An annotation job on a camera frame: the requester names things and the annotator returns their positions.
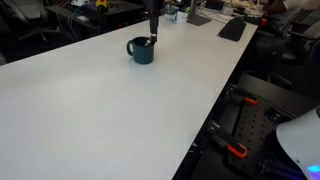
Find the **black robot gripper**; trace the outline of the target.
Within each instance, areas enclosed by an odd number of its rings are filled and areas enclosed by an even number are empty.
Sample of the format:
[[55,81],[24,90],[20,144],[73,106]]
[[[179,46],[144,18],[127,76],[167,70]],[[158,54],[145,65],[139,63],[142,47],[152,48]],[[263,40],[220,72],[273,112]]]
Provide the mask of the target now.
[[151,41],[157,41],[158,35],[158,22],[159,16],[161,14],[161,10],[163,8],[164,0],[145,0],[145,11],[149,18],[149,25],[150,25],[150,33],[151,33]]

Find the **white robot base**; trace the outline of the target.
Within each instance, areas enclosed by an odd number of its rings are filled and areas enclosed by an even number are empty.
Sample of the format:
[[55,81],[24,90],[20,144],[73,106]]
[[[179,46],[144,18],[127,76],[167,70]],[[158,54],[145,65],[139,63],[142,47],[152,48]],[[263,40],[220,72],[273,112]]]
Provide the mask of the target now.
[[285,153],[308,180],[320,180],[320,107],[276,128]]

